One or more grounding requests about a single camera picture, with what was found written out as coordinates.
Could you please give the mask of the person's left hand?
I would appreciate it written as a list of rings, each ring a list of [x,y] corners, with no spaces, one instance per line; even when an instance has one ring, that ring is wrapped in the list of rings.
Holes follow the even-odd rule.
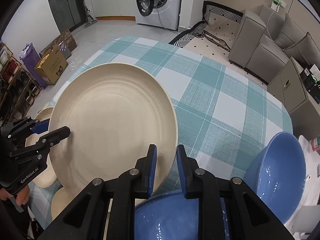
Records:
[[[13,197],[13,195],[9,194],[4,188],[0,189],[0,198],[5,201],[8,198]],[[30,197],[30,189],[29,186],[24,187],[16,196],[16,204],[18,206],[27,204]]]

